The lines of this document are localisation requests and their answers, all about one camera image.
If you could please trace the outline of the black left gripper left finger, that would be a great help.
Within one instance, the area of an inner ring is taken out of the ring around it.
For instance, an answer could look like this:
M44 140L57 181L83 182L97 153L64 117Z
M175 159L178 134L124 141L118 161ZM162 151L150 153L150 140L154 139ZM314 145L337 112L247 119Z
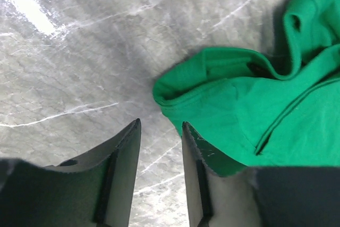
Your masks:
M1 159L1 226L128 226L140 144L136 119L57 166Z

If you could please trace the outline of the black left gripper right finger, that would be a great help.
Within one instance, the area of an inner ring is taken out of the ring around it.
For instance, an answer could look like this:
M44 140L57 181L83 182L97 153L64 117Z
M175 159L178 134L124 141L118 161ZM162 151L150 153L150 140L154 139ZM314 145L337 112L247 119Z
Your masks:
M190 226L339 226L339 168L236 162L182 125Z

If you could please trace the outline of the green t shirt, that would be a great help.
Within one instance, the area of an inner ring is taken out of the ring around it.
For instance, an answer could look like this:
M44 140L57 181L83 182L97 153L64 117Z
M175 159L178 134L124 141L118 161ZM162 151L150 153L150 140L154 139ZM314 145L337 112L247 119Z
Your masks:
M152 94L178 132L191 124L246 166L339 166L339 0L291 0L274 67L253 50L205 48Z

